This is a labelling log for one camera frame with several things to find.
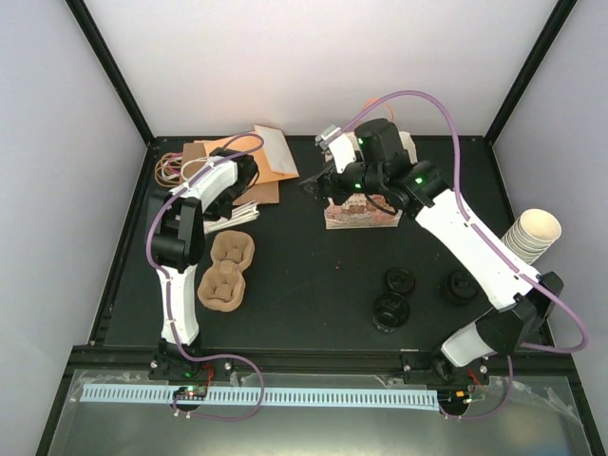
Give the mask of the printed white paper bag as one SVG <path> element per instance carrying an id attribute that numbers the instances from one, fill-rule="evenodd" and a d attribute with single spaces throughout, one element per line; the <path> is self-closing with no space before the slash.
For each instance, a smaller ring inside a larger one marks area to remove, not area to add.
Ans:
<path id="1" fill-rule="evenodd" d="M 371 196 L 371 202 L 364 195 L 356 194 L 349 197 L 342 205 L 332 202 L 324 210 L 325 227 L 327 230 L 367 229 L 367 228 L 396 228 L 402 216 L 399 211 L 390 215 L 381 211 L 373 204 L 389 210 L 389 205 L 381 196 Z"/>

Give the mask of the black plastic cup lid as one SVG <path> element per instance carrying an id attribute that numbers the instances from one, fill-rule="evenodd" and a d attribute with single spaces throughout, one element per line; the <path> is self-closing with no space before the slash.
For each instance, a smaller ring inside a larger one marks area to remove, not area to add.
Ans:
<path id="1" fill-rule="evenodd" d="M 416 280 L 410 270 L 403 267 L 392 267 L 384 274 L 384 284 L 389 292 L 409 295 L 415 288 Z"/>

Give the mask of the brown pulp cup carrier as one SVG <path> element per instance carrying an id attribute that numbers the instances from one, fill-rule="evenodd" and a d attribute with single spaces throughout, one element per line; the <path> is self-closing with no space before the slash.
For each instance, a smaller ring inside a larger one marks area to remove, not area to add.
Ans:
<path id="1" fill-rule="evenodd" d="M 246 289 L 243 273 L 254 254 L 254 240 L 244 232 L 227 230 L 215 236 L 210 249 L 212 265 L 198 287 L 198 299 L 205 308 L 229 313 L 241 305 Z"/>

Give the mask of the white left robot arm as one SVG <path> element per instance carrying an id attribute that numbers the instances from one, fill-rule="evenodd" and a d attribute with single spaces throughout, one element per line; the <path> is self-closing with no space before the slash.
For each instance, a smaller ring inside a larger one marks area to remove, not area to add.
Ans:
<path id="1" fill-rule="evenodd" d="M 202 353 L 189 347 L 200 334 L 194 279 L 204 253 L 204 222 L 230 219 L 234 202 L 257 175 L 252 156 L 218 149 L 183 183 L 150 198 L 145 254 L 161 282 L 161 340 L 182 346 L 170 367 L 183 379 L 197 377 L 204 365 Z"/>

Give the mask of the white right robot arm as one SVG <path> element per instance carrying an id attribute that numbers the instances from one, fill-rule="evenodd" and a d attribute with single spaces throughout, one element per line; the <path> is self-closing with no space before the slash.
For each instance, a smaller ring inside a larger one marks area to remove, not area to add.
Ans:
<path id="1" fill-rule="evenodd" d="M 492 308 L 446 339 L 431 360 L 434 376 L 455 382 L 466 365 L 493 353 L 510 355 L 552 312 L 563 289 L 510 251 L 472 212 L 430 161 L 414 162 L 394 123 L 360 124 L 349 138 L 330 127 L 315 139 L 330 158 L 312 179 L 323 205 L 380 195 L 441 241 L 472 275 Z"/>

